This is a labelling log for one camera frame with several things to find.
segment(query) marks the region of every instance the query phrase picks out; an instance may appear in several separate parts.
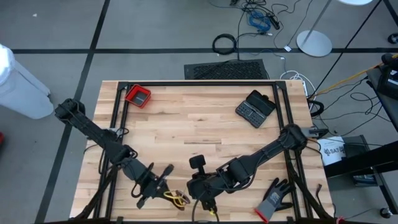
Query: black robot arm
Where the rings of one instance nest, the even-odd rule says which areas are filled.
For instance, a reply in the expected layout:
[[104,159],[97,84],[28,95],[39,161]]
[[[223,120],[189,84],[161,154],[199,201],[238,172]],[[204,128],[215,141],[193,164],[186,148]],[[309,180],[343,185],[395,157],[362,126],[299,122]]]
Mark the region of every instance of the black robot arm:
[[203,155],[190,159],[192,169],[199,172],[192,175],[187,187],[192,198],[202,203],[203,209],[217,212],[215,197],[224,190],[231,194],[250,186],[257,168],[284,150],[302,150],[307,145],[307,138],[295,124],[286,126],[280,136],[250,156],[234,158],[217,168],[216,172],[205,173]]
[[[133,189],[134,193],[136,194],[132,192],[132,196],[137,198],[141,197],[137,202],[138,208],[142,208],[142,206],[145,204],[145,201],[149,197],[160,197],[174,204],[173,199],[165,197],[164,195],[165,192],[170,191],[165,177],[173,171],[174,167],[172,164],[169,164],[166,167],[161,176],[154,174],[151,171],[154,163],[151,163],[148,167],[146,167],[143,163],[136,159],[137,152],[128,145],[122,145],[118,135],[114,131],[101,129],[90,119],[88,119],[85,116],[84,104],[77,100],[65,100],[55,109],[55,116],[63,123],[70,124],[77,128],[85,136],[92,139],[104,149],[106,157],[109,158],[113,165],[112,171],[108,174],[109,178],[107,178],[107,180],[110,179],[110,176],[115,172],[114,170],[116,167],[117,169],[122,169],[124,174],[129,179],[136,182],[136,185]],[[109,181],[106,181],[104,184],[104,186],[99,187],[99,192],[106,188],[106,186],[109,184]],[[140,186],[139,190],[135,190],[137,185]],[[93,198],[89,205],[96,203],[95,198]],[[183,207],[179,207],[176,204],[174,205],[178,209],[183,210]],[[86,209],[84,216],[86,216],[87,213],[90,214],[90,209],[92,209],[92,207],[93,206],[89,206],[88,209]]]

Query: butcher block tabletop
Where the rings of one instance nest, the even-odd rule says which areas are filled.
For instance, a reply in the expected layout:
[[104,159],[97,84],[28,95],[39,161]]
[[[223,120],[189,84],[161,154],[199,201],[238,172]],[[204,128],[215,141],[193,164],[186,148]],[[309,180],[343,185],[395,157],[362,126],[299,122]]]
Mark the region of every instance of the butcher block tabletop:
[[[108,128],[119,81],[104,81],[93,122],[101,128]],[[302,128],[311,127],[312,120],[308,110],[301,81],[287,80],[290,107],[294,123]],[[235,108],[246,99],[248,94],[257,90],[274,101],[271,86],[146,86],[151,91],[151,98],[143,109],[129,105],[126,128],[129,133],[124,136],[123,144],[130,145],[138,152],[138,159],[148,166],[154,162],[153,172],[160,175],[168,164],[174,165],[174,171],[167,177],[171,190],[182,190],[188,194],[187,181],[194,172],[190,168],[189,158],[203,154],[206,159],[205,171],[214,172],[216,168],[245,154],[252,154],[279,136],[277,113],[273,111],[260,128],[252,127],[246,120],[235,113]],[[284,100],[279,91],[280,105],[287,124]],[[119,127],[124,104],[123,91],[119,106]],[[95,143],[88,141],[87,147]],[[309,141],[308,146],[318,149],[317,144]],[[102,148],[93,146],[84,155],[78,179],[71,217],[78,215],[95,194],[100,175],[98,164]],[[325,210],[333,215],[328,183],[319,153],[305,148],[302,151],[302,163],[309,191],[315,196],[318,184],[322,184],[319,193]],[[280,153],[261,165],[252,185],[246,190],[233,194],[223,192],[216,197],[218,215],[221,222],[227,221],[261,221],[254,212],[262,201],[271,182],[288,178],[284,153]],[[128,221],[190,221],[194,200],[177,210],[170,202],[161,199],[148,199],[138,209],[138,198],[131,197],[134,181],[129,180],[120,170],[116,182],[111,219],[124,217]],[[297,188],[301,216],[306,217],[301,191]],[[101,217],[104,217],[108,192],[105,192],[101,205]],[[291,202],[290,194],[284,202]],[[294,217],[293,208],[276,212],[271,221],[286,221]],[[195,220],[212,220],[215,217],[204,211],[199,203],[195,211]]]

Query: black floor stripe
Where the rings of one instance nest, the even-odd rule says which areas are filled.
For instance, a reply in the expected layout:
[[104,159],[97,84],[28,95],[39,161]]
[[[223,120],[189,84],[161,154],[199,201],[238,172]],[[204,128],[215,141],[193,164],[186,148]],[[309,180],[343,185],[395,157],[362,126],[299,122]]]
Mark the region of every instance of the black floor stripe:
[[[208,54],[214,53],[211,48],[187,48],[187,49],[13,49],[14,54]],[[275,48],[241,48],[241,53],[302,53],[300,49]],[[334,48],[332,53],[358,54],[358,53],[397,53],[398,48]]]
[[[88,50],[88,55],[86,58],[85,65],[83,70],[81,71],[79,84],[76,89],[75,99],[80,100],[81,95],[83,93],[83,89],[87,80],[88,72],[90,71],[91,62],[93,61],[94,53],[93,50],[96,48],[98,39],[100,37],[101,29],[104,24],[105,16],[108,11],[110,0],[105,0],[101,15],[99,16],[98,23],[95,29],[95,33],[93,36],[93,40],[91,41],[90,49]],[[37,212],[37,216],[35,219],[35,223],[43,223],[45,221],[45,217],[47,215],[47,211],[49,210],[50,202],[52,195],[54,193],[55,184],[57,183],[58,175],[61,169],[63,157],[65,155],[65,151],[67,150],[68,141],[70,137],[70,133],[72,131],[72,127],[70,125],[66,125],[63,130],[62,138],[60,141],[60,145],[58,147],[57,155],[55,156],[55,160],[51,169],[50,177],[47,182],[47,186],[44,191],[44,195],[42,201],[40,203],[39,211]]]
[[[392,19],[394,20],[394,22],[398,26],[398,15],[397,15],[397,12],[394,10],[394,8],[391,6],[390,0],[383,0],[383,1],[384,1],[384,4],[386,5],[388,11],[390,12],[390,14],[392,16]],[[392,30],[391,34],[395,33],[395,32],[398,32],[398,29],[397,30]]]

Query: red container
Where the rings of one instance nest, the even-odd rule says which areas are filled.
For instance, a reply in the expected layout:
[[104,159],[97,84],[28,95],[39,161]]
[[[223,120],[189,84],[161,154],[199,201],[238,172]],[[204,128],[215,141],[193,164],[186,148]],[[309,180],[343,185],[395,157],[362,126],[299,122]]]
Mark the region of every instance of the red container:
[[144,106],[148,103],[149,98],[150,90],[137,84],[132,86],[125,97],[128,102],[138,106],[139,108],[144,108]]

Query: white cord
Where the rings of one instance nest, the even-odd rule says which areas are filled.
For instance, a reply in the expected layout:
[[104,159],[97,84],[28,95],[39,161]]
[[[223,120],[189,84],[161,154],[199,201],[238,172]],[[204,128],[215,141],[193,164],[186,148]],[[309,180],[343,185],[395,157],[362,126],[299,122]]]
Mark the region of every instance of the white cord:
[[287,72],[284,72],[283,74],[280,75],[279,79],[283,79],[283,76],[288,74],[288,73],[295,73],[294,76],[290,77],[290,80],[301,80],[303,82],[306,83],[306,81],[308,81],[308,83],[311,85],[312,89],[315,91],[315,87],[312,84],[312,82],[303,74],[300,74],[299,72],[295,71],[295,70],[289,70]]

